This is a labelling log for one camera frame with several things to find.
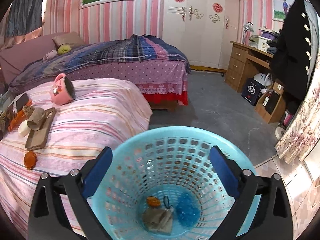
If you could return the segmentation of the dark grey curtain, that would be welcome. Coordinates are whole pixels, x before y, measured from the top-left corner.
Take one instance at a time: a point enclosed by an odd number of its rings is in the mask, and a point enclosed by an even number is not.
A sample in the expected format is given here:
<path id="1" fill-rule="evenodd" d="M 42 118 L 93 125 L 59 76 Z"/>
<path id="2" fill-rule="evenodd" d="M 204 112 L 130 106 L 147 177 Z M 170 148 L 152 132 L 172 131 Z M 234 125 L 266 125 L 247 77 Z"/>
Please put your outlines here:
<path id="1" fill-rule="evenodd" d="M 14 0 L 10 6 L 5 37 L 21 36 L 42 27 L 43 0 Z"/>

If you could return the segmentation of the crumpled brown paper ball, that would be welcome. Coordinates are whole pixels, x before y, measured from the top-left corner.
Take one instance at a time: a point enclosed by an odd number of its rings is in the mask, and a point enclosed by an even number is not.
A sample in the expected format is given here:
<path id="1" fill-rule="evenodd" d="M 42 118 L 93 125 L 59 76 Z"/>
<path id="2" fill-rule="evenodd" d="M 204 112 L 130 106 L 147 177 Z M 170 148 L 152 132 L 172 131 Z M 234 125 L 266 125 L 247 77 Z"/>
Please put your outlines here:
<path id="1" fill-rule="evenodd" d="M 35 108 L 33 106 L 23 106 L 22 110 L 26 118 L 29 119 L 30 116 L 33 114 Z"/>

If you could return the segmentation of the orange plastic wrapper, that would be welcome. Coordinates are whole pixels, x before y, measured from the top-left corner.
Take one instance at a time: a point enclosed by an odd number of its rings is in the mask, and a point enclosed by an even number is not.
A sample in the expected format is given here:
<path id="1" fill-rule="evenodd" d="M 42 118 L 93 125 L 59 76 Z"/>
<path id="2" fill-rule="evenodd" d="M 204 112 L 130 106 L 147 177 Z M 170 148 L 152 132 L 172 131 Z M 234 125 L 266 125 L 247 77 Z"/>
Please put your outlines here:
<path id="1" fill-rule="evenodd" d="M 26 106 L 32 106 L 32 101 L 29 100 Z M 24 120 L 27 120 L 23 110 L 16 114 L 15 119 L 13 119 L 8 127 L 8 131 L 11 132 L 17 125 L 20 125 Z"/>

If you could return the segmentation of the blue plastic bag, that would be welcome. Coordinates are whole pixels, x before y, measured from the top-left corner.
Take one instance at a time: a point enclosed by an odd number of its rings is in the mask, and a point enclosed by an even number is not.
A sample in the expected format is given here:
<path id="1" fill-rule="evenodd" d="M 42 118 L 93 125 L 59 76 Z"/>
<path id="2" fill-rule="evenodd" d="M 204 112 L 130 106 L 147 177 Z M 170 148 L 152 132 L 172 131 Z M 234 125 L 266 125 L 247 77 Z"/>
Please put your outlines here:
<path id="1" fill-rule="evenodd" d="M 190 198 L 180 198 L 175 208 L 179 223 L 191 228 L 198 221 L 200 211 Z"/>

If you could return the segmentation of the light blue plastic basket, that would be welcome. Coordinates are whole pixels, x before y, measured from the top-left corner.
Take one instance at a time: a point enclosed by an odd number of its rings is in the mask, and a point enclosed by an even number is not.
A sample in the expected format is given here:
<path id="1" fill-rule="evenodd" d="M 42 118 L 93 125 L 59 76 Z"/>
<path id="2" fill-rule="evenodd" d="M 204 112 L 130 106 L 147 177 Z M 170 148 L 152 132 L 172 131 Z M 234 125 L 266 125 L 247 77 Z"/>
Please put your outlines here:
<path id="1" fill-rule="evenodd" d="M 111 166 L 91 198 L 94 214 L 113 239 L 209 239 L 234 204 L 210 161 L 213 146 L 242 169 L 253 169 L 233 143 L 203 129 L 170 126 L 131 137 L 113 151 Z M 161 209 L 172 207 L 171 234 L 145 227 L 148 196 L 157 197 Z M 178 221 L 180 198 L 190 198 L 200 211 L 191 228 Z"/>

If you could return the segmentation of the beige pillow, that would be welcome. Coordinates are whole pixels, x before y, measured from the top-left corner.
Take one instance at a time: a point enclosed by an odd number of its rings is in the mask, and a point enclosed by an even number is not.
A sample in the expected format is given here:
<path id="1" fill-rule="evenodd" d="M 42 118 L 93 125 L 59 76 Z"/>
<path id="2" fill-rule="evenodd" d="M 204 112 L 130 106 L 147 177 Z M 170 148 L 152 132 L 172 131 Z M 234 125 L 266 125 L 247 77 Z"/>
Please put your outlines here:
<path id="1" fill-rule="evenodd" d="M 68 45 L 71 48 L 76 48 L 85 45 L 83 39 L 76 32 L 65 33 L 62 35 L 57 35 L 52 38 L 57 48 L 62 45 Z"/>

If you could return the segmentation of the pink striped bedsheet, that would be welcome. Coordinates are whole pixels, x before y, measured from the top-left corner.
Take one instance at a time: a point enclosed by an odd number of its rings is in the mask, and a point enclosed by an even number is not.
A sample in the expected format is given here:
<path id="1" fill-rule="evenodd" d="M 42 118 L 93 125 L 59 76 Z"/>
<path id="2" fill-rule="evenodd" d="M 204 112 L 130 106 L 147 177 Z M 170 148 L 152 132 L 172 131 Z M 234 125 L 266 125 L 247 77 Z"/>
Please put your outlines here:
<path id="1" fill-rule="evenodd" d="M 149 126 L 152 110 L 133 83 L 104 78 L 76 80 L 73 85 L 76 98 L 56 106 L 46 146 L 36 151 L 35 168 L 24 166 L 26 139 L 17 131 L 1 140 L 1 206 L 23 238 L 41 174 L 64 176 L 104 147 L 115 149 Z"/>

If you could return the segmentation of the black hanging coat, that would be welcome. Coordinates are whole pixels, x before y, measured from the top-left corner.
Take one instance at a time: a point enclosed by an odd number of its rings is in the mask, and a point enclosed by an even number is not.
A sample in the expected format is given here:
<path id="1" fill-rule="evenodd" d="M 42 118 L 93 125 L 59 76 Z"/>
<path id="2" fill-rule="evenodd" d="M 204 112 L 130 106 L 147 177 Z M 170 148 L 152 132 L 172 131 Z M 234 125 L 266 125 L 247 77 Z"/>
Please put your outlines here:
<path id="1" fill-rule="evenodd" d="M 305 0 L 295 0 L 284 20 L 270 68 L 290 99 L 306 96 L 311 60 L 311 32 Z"/>

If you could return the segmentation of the white wardrobe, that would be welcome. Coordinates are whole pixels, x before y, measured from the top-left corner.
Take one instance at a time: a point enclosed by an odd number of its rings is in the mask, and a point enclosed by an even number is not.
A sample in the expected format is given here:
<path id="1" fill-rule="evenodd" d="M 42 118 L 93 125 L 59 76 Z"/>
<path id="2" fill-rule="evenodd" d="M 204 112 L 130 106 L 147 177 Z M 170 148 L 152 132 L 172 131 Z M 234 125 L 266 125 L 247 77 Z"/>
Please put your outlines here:
<path id="1" fill-rule="evenodd" d="M 165 42 L 193 68 L 225 72 L 239 26 L 240 0 L 164 0 Z"/>

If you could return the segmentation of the framed landscape picture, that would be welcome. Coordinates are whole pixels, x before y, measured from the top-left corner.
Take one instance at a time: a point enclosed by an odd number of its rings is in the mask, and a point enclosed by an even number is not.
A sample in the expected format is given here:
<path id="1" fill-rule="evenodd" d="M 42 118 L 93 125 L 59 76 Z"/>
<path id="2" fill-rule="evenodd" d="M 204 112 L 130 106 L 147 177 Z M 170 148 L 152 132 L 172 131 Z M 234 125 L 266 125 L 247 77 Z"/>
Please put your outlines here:
<path id="1" fill-rule="evenodd" d="M 283 22 L 295 0 L 273 0 L 272 20 Z"/>

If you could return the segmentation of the floral curtain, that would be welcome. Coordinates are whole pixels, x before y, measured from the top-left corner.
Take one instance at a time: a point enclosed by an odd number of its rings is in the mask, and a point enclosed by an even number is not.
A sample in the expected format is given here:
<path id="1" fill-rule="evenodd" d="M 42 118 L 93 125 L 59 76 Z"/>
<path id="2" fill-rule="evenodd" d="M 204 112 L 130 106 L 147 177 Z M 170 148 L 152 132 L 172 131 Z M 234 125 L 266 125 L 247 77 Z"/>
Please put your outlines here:
<path id="1" fill-rule="evenodd" d="M 319 141 L 319 61 L 316 62 L 309 90 L 296 117 L 277 142 L 278 158 L 291 163 L 303 161 Z"/>

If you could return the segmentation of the pink cartoon mug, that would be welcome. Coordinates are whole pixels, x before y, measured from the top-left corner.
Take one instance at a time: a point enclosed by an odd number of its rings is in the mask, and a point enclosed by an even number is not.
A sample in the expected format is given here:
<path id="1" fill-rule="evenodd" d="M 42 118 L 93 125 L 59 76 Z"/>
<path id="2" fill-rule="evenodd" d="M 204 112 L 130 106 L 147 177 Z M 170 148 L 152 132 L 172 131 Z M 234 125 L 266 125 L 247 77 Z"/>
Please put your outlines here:
<path id="1" fill-rule="evenodd" d="M 75 89 L 72 81 L 65 73 L 60 73 L 54 80 L 50 90 L 51 101 L 56 105 L 65 105 L 75 99 Z"/>

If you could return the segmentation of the wooden desk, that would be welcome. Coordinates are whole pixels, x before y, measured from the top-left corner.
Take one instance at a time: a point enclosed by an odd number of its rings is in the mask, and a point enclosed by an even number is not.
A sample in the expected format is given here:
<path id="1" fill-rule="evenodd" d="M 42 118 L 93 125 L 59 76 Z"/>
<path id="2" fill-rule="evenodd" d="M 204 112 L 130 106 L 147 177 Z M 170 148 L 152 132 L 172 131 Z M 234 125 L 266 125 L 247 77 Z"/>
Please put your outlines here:
<path id="1" fill-rule="evenodd" d="M 262 50 L 231 41 L 232 52 L 226 72 L 225 83 L 227 83 L 237 93 L 241 93 L 242 88 L 248 78 L 253 78 L 256 74 L 271 72 L 269 63 L 273 56 Z"/>

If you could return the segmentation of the yellow plush toy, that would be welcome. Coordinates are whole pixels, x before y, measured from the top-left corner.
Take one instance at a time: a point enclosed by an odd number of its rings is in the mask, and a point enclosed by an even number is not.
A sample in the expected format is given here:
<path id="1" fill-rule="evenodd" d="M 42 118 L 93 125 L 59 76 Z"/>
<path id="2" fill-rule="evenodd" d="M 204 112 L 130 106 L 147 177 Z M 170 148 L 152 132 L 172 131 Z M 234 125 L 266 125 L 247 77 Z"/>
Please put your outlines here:
<path id="1" fill-rule="evenodd" d="M 57 49 L 57 54 L 58 55 L 63 55 L 65 53 L 68 53 L 72 50 L 72 47 L 68 44 L 62 44 L 61 46 L 59 46 L 59 48 Z"/>

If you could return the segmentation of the white helmet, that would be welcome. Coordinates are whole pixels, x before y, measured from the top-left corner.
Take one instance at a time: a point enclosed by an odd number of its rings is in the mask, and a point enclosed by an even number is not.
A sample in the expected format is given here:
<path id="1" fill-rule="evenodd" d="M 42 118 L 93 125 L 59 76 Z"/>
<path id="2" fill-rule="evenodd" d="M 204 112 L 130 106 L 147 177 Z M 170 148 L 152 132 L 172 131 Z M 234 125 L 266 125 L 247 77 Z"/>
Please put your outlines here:
<path id="1" fill-rule="evenodd" d="M 272 85 L 271 73 L 268 73 L 268 74 L 258 73 L 253 77 L 253 79 L 265 87 Z"/>

